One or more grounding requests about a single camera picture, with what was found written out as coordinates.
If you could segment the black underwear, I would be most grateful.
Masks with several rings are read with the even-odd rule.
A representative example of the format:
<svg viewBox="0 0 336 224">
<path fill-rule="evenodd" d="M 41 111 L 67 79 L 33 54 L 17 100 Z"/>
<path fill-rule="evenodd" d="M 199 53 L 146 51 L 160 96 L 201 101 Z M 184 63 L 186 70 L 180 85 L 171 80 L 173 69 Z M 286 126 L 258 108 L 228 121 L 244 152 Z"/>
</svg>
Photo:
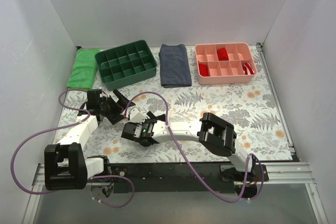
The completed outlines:
<svg viewBox="0 0 336 224">
<path fill-rule="evenodd" d="M 162 122 L 165 122 L 166 121 L 166 115 L 165 114 L 161 114 L 161 115 L 154 115 L 151 111 L 149 111 L 147 113 L 147 116 L 150 118 L 150 119 L 155 119 L 157 121 L 162 121 Z"/>
</svg>

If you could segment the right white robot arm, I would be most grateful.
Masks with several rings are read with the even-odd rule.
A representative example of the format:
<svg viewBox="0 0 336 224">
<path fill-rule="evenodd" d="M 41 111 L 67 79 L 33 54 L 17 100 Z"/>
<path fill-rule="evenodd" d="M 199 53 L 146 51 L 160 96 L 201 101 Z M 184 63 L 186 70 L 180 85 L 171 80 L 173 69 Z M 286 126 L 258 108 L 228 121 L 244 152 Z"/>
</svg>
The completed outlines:
<svg viewBox="0 0 336 224">
<path fill-rule="evenodd" d="M 135 121 L 125 124 L 121 137 L 149 147 L 173 140 L 202 144 L 210 153 L 226 157 L 234 166 L 224 170 L 225 178 L 235 181 L 255 182 L 257 175 L 255 159 L 238 142 L 234 126 L 212 113 L 205 113 L 198 121 L 173 122 L 170 127 L 163 119 L 151 116 L 147 119 L 136 116 Z"/>
</svg>

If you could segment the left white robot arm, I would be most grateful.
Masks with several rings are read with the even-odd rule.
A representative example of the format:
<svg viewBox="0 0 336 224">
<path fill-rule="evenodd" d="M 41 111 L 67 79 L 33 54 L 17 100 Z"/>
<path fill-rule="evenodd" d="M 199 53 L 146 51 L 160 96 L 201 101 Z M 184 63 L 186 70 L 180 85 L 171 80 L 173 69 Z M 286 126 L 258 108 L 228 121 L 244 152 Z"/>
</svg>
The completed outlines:
<svg viewBox="0 0 336 224">
<path fill-rule="evenodd" d="M 78 109 L 78 124 L 70 129 L 57 144 L 44 150 L 45 186 L 47 190 L 83 189 L 92 177 L 100 182 L 111 178 L 112 170 L 106 156 L 85 158 L 82 148 L 103 119 L 116 124 L 124 119 L 123 111 L 129 99 L 117 89 L 115 101 L 101 89 L 87 91 L 87 100 Z"/>
</svg>

